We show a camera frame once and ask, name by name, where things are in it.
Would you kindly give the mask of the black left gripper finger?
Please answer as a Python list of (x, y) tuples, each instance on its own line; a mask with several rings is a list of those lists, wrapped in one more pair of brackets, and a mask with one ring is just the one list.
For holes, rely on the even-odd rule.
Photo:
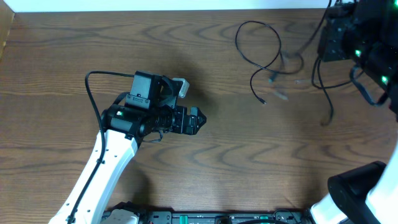
[(206, 116), (201, 112), (201, 110), (198, 107), (192, 106), (190, 112), (191, 115), (195, 117), (196, 124), (206, 123)]
[(198, 123), (192, 126), (191, 135), (196, 135), (204, 123)]

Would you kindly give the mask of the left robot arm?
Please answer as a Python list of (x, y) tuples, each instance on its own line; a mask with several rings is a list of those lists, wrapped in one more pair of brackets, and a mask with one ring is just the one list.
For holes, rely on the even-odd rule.
[(197, 107), (177, 105), (189, 83), (184, 78), (137, 71), (130, 91), (121, 93), (99, 112), (90, 102), (99, 124), (91, 156), (72, 192), (51, 223), (139, 223), (142, 217), (126, 208), (106, 212), (110, 196), (126, 166), (151, 133), (195, 135), (206, 123)]

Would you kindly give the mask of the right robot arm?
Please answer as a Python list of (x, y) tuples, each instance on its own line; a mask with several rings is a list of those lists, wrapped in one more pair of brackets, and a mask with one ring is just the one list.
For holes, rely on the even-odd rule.
[[(322, 17), (312, 85), (323, 92), (323, 62), (352, 60), (348, 83), (370, 106), (397, 113), (397, 1), (330, 1)], [(334, 175), (307, 223), (397, 223), (397, 151), (388, 162)]]

